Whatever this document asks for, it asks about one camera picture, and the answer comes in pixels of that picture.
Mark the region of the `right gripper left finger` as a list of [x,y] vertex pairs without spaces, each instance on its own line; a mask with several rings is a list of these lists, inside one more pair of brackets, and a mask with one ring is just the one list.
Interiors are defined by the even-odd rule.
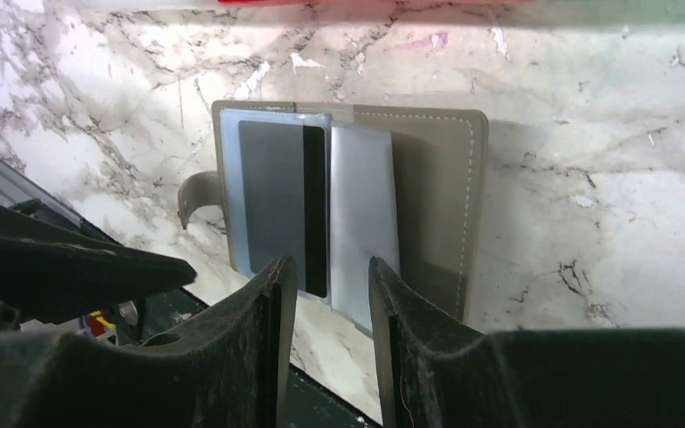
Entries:
[[139,346],[0,333],[0,427],[278,427],[296,298],[283,256]]

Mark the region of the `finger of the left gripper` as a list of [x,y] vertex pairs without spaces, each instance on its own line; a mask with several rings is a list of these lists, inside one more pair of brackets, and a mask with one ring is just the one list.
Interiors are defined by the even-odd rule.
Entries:
[[60,324],[191,284],[184,260],[102,242],[0,206],[0,301]]

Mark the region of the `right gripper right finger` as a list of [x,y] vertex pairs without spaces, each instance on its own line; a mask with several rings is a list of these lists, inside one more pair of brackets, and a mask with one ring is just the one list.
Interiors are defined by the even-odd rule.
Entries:
[[383,259],[368,287],[386,427],[685,427],[685,329],[479,333]]

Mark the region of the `grey card holder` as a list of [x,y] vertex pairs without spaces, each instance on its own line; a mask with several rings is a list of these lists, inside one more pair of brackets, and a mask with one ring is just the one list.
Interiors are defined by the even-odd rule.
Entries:
[[415,292],[462,319],[475,253],[488,124],[479,111],[365,104],[233,102],[212,106],[218,167],[178,189],[187,226],[205,206],[223,211],[231,267],[248,265],[238,125],[243,120],[326,128],[327,287],[324,299],[372,330],[368,266],[380,258]]

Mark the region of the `red plastic bin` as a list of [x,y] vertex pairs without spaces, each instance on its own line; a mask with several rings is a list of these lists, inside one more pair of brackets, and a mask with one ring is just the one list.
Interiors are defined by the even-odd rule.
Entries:
[[506,5],[506,4],[532,4],[535,0],[218,0],[214,4],[226,6],[279,6],[291,4],[344,4],[344,5],[369,5],[369,4],[405,4],[405,5],[436,5],[469,4],[469,5]]

